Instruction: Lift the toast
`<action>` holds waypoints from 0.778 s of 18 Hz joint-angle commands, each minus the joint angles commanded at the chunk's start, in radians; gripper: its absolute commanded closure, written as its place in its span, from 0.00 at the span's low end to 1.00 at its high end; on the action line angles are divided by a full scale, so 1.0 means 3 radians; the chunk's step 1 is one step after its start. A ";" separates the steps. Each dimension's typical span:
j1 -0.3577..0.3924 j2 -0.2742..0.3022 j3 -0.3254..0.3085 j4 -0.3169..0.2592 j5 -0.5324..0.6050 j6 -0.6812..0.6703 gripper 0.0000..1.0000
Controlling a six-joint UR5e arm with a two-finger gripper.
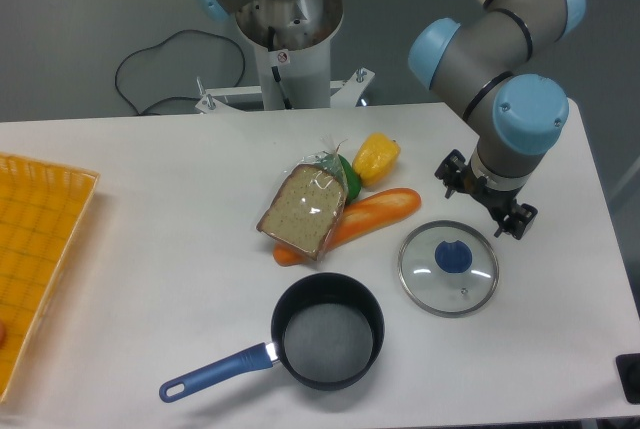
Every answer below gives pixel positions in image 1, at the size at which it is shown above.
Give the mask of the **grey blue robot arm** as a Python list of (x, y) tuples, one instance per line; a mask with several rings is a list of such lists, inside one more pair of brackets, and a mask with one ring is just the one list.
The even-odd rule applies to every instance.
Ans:
[[(330, 42), (342, 0), (197, 0), (214, 20), (233, 18), (255, 51), (266, 109), (328, 106)], [(478, 136), (470, 159), (452, 152), (436, 170), (449, 192), (483, 205), (500, 233), (521, 238), (537, 211), (517, 195), (557, 142), (568, 117), (565, 92), (518, 68), (567, 36), (586, 0), (478, 0), (484, 16), (464, 27), (452, 19), (427, 26), (408, 65)]]

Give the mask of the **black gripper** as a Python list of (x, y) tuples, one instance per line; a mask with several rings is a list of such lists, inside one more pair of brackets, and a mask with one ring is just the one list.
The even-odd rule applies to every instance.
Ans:
[(484, 206), (497, 223), (496, 238), (503, 234), (521, 240), (538, 215), (538, 210), (529, 204), (517, 203), (520, 191), (518, 179), (482, 172), (471, 164), (457, 149), (452, 150), (440, 163), (434, 176), (440, 180), (445, 190), (445, 198), (454, 193), (468, 193), (476, 202)]

